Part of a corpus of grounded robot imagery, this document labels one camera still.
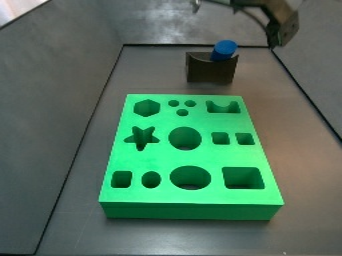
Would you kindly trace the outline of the robot arm with brown wrist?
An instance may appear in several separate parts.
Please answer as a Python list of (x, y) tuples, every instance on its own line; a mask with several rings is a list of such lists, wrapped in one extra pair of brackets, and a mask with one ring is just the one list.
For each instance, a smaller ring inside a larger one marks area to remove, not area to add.
[(271, 49), (284, 47), (291, 41), (299, 30), (299, 14), (286, 0), (188, 0), (192, 6), (192, 12), (196, 13), (202, 1), (230, 7), (234, 12), (243, 12), (248, 16), (247, 8), (259, 8), (268, 18), (268, 23), (262, 25), (267, 45)]

